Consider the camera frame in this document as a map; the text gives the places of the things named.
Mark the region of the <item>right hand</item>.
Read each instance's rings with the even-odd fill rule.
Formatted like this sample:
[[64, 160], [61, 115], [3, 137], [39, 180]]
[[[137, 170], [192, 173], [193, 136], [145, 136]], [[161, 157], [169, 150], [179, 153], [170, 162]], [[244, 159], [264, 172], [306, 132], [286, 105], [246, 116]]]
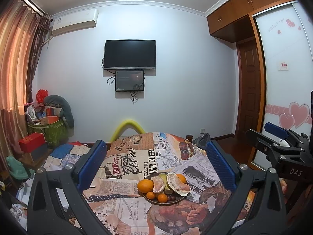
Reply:
[[284, 179], [280, 179], [280, 185], [281, 185], [282, 193], [283, 195], [285, 195], [288, 190], [288, 184], [286, 183]]

